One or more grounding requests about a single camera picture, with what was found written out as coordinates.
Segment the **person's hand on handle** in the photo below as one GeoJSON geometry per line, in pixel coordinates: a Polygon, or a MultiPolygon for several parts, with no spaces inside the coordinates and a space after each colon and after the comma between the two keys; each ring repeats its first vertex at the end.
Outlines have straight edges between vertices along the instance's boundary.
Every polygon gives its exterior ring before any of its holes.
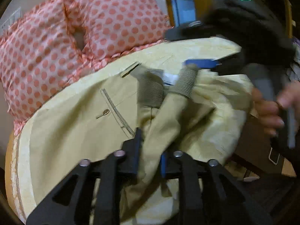
{"type": "Polygon", "coordinates": [[[258,119],[267,135],[274,137],[277,135],[277,130],[284,127],[279,112],[290,107],[294,108],[296,127],[299,128],[299,81],[287,84],[275,102],[264,100],[257,88],[252,89],[252,99],[258,119]]]}

